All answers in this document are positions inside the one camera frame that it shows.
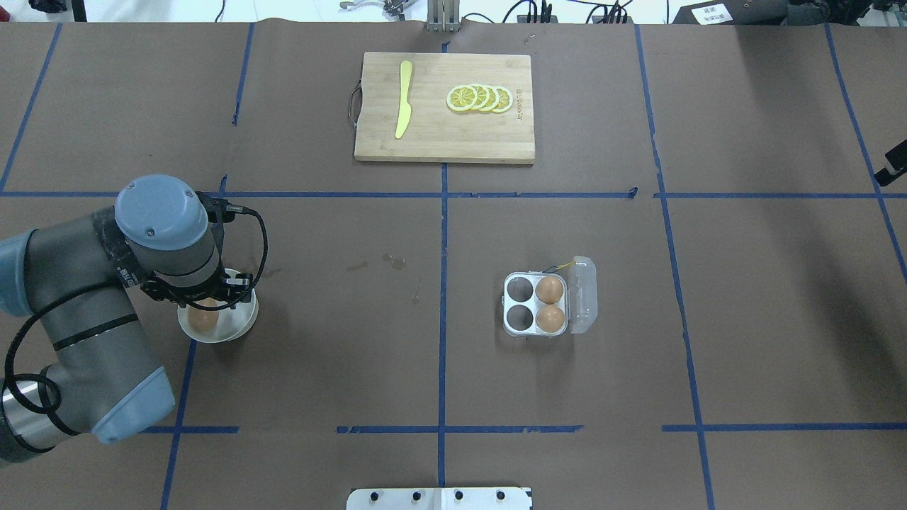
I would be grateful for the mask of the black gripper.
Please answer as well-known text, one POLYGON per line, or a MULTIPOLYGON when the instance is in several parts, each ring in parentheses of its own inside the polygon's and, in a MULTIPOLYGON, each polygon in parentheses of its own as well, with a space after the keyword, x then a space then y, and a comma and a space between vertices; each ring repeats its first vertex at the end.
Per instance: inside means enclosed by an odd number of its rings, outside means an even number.
POLYGON ((238 273, 231 276, 222 262, 223 224, 233 222, 239 215, 254 216, 254 210, 194 191, 193 197, 204 210, 207 232, 188 249, 200 262, 197 268, 184 274, 166 274, 159 262, 142 262, 148 277, 140 290, 155 301, 168 300, 179 307, 203 311, 235 309, 237 304, 252 301, 254 275, 238 273))

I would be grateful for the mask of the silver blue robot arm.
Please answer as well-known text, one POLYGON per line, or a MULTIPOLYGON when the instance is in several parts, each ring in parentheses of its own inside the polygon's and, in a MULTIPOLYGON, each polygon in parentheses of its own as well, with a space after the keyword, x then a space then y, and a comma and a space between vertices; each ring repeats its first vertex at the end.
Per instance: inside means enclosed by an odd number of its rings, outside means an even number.
POLYGON ((259 212, 179 178, 134 178, 116 203, 2 242, 2 310, 25 323, 2 361, 2 465, 68 438, 130 438, 176 400, 128 297, 217 312, 252 300, 256 273, 231 276, 222 226, 259 212))

